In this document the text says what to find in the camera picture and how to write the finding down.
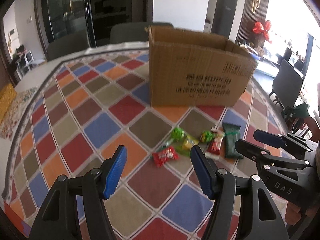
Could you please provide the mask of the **dark green snack packet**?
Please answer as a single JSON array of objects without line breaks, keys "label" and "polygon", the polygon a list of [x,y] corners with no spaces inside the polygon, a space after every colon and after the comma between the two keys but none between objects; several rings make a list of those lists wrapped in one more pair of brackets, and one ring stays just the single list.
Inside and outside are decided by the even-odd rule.
[{"label": "dark green snack packet", "polygon": [[241,139],[241,127],[227,122],[223,122],[222,127],[225,132],[225,157],[232,159],[243,159],[244,156],[238,153],[235,149],[235,143]]}]

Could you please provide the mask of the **colourful checkered tablecloth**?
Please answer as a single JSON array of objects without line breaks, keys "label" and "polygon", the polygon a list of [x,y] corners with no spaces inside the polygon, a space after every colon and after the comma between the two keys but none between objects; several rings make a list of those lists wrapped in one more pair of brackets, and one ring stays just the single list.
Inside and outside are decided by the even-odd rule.
[{"label": "colourful checkered tablecloth", "polygon": [[1,209],[24,236],[57,176],[83,176],[124,145],[127,162],[105,202],[117,239],[200,239],[213,203],[189,157],[156,167],[152,154],[175,127],[197,138],[227,122],[250,142],[256,129],[286,132],[254,81],[233,107],[152,107],[148,70],[146,50],[127,50],[54,60],[16,86],[38,87],[12,140],[1,138]]}]

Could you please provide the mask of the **yellow green candy packet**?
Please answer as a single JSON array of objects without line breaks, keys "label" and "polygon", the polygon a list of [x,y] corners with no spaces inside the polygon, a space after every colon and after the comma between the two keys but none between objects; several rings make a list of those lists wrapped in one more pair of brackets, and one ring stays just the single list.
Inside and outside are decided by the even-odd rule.
[{"label": "yellow green candy packet", "polygon": [[190,157],[191,148],[199,144],[199,141],[191,135],[186,135],[181,141],[174,143],[177,153]]}]

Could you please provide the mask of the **red bow decoration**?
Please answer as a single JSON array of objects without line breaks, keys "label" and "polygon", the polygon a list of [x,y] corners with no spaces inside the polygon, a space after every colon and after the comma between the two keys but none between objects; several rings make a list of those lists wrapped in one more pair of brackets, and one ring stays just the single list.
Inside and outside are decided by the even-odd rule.
[{"label": "red bow decoration", "polygon": [[270,20],[266,20],[264,24],[262,24],[261,22],[255,22],[252,31],[255,34],[262,35],[265,41],[272,43],[269,36],[269,31],[271,27],[272,24]]}]

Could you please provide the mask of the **patterned placemat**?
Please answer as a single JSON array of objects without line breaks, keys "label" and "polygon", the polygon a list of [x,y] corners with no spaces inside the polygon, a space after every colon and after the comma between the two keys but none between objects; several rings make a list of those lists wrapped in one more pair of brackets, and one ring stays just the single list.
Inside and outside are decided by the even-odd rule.
[{"label": "patterned placemat", "polygon": [[20,119],[29,104],[29,101],[34,96],[38,87],[33,87],[23,92],[18,93],[9,105],[4,117],[1,120],[1,138],[12,140],[15,127],[20,122]]}]

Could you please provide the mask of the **brown cardboard box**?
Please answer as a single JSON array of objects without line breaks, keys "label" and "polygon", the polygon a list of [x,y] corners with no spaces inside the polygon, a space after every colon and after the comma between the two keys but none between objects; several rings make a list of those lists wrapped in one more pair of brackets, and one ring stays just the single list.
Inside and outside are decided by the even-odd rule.
[{"label": "brown cardboard box", "polygon": [[228,38],[149,27],[149,92],[155,106],[233,106],[257,62]]}]

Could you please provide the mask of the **grey dining chair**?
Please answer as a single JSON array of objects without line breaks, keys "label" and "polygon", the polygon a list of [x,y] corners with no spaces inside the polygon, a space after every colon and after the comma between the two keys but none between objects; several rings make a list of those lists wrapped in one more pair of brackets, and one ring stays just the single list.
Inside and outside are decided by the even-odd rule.
[{"label": "grey dining chair", "polygon": [[68,34],[49,44],[47,60],[52,61],[59,57],[86,50],[89,47],[89,40],[85,30]]},{"label": "grey dining chair", "polygon": [[168,22],[130,22],[116,24],[111,28],[110,44],[146,42],[149,40],[148,28],[152,25],[174,27]]}]

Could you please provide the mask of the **black glass sliding door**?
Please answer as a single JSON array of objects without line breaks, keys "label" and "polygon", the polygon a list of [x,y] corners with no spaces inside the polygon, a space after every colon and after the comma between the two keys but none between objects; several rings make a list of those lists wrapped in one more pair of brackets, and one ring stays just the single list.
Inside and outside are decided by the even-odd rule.
[{"label": "black glass sliding door", "polygon": [[44,51],[50,43],[85,31],[92,47],[108,44],[116,24],[152,19],[152,0],[34,0]]}]

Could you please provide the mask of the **green bag on chair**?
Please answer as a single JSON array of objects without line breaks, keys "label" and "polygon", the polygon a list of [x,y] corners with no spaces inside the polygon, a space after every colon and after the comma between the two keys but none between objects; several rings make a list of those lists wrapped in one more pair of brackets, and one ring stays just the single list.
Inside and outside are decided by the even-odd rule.
[{"label": "green bag on chair", "polygon": [[308,112],[308,104],[302,103],[295,107],[285,107],[281,111],[281,116],[283,117],[284,121],[287,122],[294,122],[296,119],[300,118],[307,118],[310,116]]}]

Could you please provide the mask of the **white TV cabinet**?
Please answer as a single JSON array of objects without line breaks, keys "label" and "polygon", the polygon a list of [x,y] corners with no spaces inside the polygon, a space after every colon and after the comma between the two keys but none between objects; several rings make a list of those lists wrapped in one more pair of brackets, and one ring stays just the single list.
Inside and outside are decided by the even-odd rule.
[{"label": "white TV cabinet", "polygon": [[256,68],[257,72],[260,72],[262,74],[265,74],[269,77],[276,77],[276,75],[279,72],[279,66],[270,61],[269,59],[265,58],[264,55],[260,55],[255,49],[250,47],[247,44],[241,44],[240,42],[238,43],[240,48],[244,49],[245,51],[249,52],[250,55],[257,61],[258,66]]}]

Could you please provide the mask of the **dark side chair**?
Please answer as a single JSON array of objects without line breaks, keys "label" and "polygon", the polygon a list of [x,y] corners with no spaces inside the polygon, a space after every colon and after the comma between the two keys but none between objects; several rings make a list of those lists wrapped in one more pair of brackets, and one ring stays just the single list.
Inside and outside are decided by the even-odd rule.
[{"label": "dark side chair", "polygon": [[272,92],[269,97],[274,94],[274,102],[280,104],[282,109],[294,107],[303,85],[303,77],[299,70],[283,60],[272,82]]}]

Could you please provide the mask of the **grey dining chair left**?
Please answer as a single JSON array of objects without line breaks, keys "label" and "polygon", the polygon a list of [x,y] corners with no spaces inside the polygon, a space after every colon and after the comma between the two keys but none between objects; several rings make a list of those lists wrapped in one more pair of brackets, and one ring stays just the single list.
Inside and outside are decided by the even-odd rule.
[{"label": "grey dining chair left", "polygon": [[89,47],[89,40],[85,30],[68,34],[49,44],[47,60],[52,61],[59,57],[86,50]]}]

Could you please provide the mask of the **green lollipop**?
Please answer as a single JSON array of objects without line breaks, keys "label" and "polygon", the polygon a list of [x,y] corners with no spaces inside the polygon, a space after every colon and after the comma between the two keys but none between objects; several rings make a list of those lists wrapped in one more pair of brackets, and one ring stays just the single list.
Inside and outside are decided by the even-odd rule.
[{"label": "green lollipop", "polygon": [[165,142],[163,142],[162,147],[163,147],[163,148],[167,148],[167,147],[169,147],[173,142],[179,142],[179,141],[183,140],[184,137],[185,137],[185,131],[184,131],[182,128],[180,128],[180,127],[175,127],[175,128],[171,131],[171,133],[170,133],[170,135],[169,135],[169,138],[168,138]]},{"label": "green lollipop", "polygon": [[203,131],[200,135],[200,142],[202,143],[209,143],[211,141],[213,141],[214,139],[219,139],[219,140],[223,140],[223,138],[226,135],[236,135],[238,134],[238,132],[236,131],[231,131],[231,132],[223,132],[221,130],[213,130],[213,131]]}]

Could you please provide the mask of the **red white snack packet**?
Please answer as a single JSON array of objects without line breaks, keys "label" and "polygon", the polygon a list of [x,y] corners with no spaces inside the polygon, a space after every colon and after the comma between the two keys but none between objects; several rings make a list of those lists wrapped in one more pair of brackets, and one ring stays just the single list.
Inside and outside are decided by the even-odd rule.
[{"label": "red white snack packet", "polygon": [[220,156],[221,145],[225,137],[225,132],[220,129],[211,129],[213,139],[210,141],[206,152],[210,154],[211,158],[218,159]]}]

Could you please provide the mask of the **grey dining chair right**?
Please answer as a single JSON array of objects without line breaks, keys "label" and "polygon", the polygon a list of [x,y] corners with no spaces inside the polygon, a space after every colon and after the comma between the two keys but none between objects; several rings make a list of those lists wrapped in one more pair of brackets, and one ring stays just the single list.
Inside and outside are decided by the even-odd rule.
[{"label": "grey dining chair right", "polygon": [[116,24],[111,28],[110,44],[146,42],[149,40],[148,28],[152,25],[174,27],[168,22],[130,22]]}]

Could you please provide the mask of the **red candy packet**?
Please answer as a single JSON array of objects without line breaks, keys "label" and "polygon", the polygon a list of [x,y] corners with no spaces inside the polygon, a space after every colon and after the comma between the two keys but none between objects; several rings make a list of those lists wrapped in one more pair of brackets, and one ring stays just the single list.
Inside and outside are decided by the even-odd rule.
[{"label": "red candy packet", "polygon": [[156,167],[161,167],[168,161],[178,160],[179,156],[178,153],[175,151],[174,147],[169,146],[159,152],[154,152],[152,154],[152,158]]}]

